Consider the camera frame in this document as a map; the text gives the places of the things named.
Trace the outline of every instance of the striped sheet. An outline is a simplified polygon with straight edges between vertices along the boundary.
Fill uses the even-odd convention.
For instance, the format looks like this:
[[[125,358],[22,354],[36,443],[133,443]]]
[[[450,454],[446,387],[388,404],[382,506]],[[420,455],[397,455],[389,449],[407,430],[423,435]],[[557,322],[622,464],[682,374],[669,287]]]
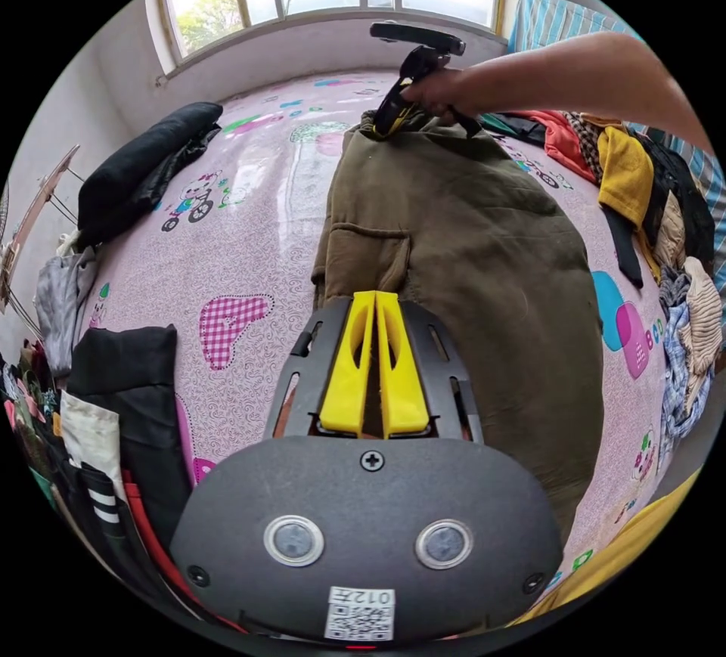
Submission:
[[[576,5],[574,2],[520,0],[507,52],[534,50],[561,39],[608,30],[642,39],[622,20]],[[646,126],[633,123],[629,123],[628,126],[639,132],[647,130]],[[675,150],[686,161],[711,209],[715,223],[714,279],[723,305],[721,322],[726,349],[726,181],[723,168],[714,156],[672,135],[667,135],[663,144]]]

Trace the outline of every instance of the tree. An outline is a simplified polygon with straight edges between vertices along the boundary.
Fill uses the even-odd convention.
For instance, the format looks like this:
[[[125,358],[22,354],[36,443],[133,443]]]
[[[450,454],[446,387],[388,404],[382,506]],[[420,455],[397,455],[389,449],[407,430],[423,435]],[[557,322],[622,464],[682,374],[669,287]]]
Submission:
[[[187,53],[242,29],[237,0],[199,0],[176,20]]]

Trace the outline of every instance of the cartoon bicycle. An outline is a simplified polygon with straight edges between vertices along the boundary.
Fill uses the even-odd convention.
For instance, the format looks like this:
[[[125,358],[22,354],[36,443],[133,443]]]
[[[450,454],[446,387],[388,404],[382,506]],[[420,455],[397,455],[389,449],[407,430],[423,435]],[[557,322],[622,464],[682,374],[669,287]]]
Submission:
[[[169,213],[169,218],[164,221],[161,230],[173,231],[177,227],[180,217],[187,212],[189,223],[195,224],[201,221],[214,208],[214,201],[209,200],[209,196],[212,194],[213,185],[220,173],[222,171],[201,175],[184,188],[179,195],[182,202]]]

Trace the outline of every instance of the orange clothing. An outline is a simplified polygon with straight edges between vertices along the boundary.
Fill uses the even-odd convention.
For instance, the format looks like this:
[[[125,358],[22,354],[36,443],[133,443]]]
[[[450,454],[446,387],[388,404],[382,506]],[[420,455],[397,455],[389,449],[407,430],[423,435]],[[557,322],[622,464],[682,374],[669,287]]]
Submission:
[[[545,153],[585,180],[597,185],[594,173],[580,152],[580,139],[562,113],[555,110],[524,110],[510,115],[541,123],[547,129],[544,134]]]

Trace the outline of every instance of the windowsill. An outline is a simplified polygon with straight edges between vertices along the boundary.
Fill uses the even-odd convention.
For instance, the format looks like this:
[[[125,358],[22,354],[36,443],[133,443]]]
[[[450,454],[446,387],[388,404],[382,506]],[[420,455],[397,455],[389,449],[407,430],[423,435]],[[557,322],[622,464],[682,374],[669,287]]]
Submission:
[[[274,32],[280,32],[285,29],[302,26],[317,22],[335,22],[340,20],[394,20],[400,22],[409,22],[421,26],[447,27],[449,29],[458,29],[461,32],[474,34],[502,45],[507,44],[504,37],[494,34],[490,29],[474,23],[467,23],[463,20],[453,17],[444,17],[427,12],[419,11],[394,11],[393,9],[334,9],[328,11],[314,11],[295,14],[289,16],[285,20],[272,20],[262,24],[255,25],[249,29],[244,29],[234,35],[220,39],[208,45],[198,52],[186,57],[173,70],[163,76],[163,79],[170,80],[184,71],[192,68],[195,64],[212,57],[217,52],[239,45],[246,40],[254,39],[263,35]]]

